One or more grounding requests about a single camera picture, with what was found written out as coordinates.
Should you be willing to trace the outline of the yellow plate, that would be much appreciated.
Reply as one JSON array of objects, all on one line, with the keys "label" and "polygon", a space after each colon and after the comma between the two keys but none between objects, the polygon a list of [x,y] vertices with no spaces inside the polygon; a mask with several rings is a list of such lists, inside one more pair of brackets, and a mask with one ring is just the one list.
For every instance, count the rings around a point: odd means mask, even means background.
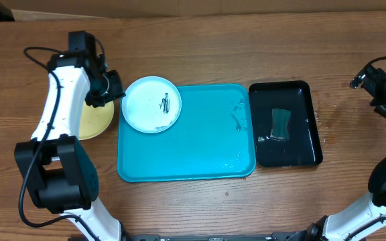
[{"label": "yellow plate", "polygon": [[84,103],[80,119],[79,139],[91,139],[104,132],[112,122],[114,112],[113,102],[96,108]]}]

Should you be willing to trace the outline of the green scrubbing sponge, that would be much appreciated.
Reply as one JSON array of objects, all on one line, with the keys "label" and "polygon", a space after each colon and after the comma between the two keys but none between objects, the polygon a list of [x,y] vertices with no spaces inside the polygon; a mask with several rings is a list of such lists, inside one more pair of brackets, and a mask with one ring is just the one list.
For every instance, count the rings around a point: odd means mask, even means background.
[{"label": "green scrubbing sponge", "polygon": [[288,126],[290,122],[291,112],[286,109],[272,109],[272,128],[270,137],[281,141],[290,139]]}]

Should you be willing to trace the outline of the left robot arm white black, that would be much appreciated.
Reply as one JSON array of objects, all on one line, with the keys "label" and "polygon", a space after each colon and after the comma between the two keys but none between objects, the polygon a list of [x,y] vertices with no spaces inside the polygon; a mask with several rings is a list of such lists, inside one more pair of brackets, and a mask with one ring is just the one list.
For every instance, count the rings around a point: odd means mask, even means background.
[{"label": "left robot arm white black", "polygon": [[23,177],[18,212],[32,228],[70,220],[87,240],[128,240],[99,199],[97,170],[78,140],[82,105],[97,80],[85,57],[54,54],[45,66],[49,91],[30,141],[15,146]]}]

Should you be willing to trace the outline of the light blue plate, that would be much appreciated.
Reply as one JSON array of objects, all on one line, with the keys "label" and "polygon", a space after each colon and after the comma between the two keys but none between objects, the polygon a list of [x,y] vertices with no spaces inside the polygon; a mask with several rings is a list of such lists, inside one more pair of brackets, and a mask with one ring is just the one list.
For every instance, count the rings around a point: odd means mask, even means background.
[{"label": "light blue plate", "polygon": [[169,80],[146,76],[132,83],[121,101],[125,121],[135,130],[154,134],[169,129],[182,109],[179,90]]}]

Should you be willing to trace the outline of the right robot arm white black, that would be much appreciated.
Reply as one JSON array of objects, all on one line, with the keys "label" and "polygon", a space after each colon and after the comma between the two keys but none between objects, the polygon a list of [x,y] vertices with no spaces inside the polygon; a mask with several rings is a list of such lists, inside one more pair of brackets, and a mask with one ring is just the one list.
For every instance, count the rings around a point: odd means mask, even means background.
[{"label": "right robot arm white black", "polygon": [[[386,118],[386,56],[370,61],[350,81],[351,88],[361,87],[372,97],[375,112]],[[386,226],[386,157],[374,168],[368,192],[343,211],[323,216],[290,240],[364,240]]]}]

